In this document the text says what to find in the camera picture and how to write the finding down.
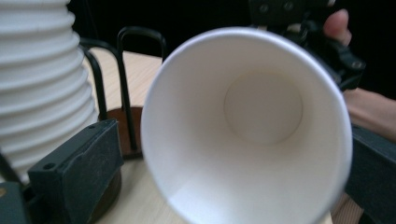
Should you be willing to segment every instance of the table surface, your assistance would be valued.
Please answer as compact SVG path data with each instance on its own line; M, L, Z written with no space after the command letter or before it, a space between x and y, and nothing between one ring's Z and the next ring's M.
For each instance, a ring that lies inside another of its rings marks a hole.
M116 61L105 50L93 49L92 52L101 64L107 109L120 108L120 82ZM143 105L149 85L161 66L162 60L131 52L125 52L123 56L131 105ZM91 71L89 81L93 83ZM125 162L121 167L121 174L120 198L97 223L187 223L168 206L143 160ZM327 215L321 224L332 224L330 215Z

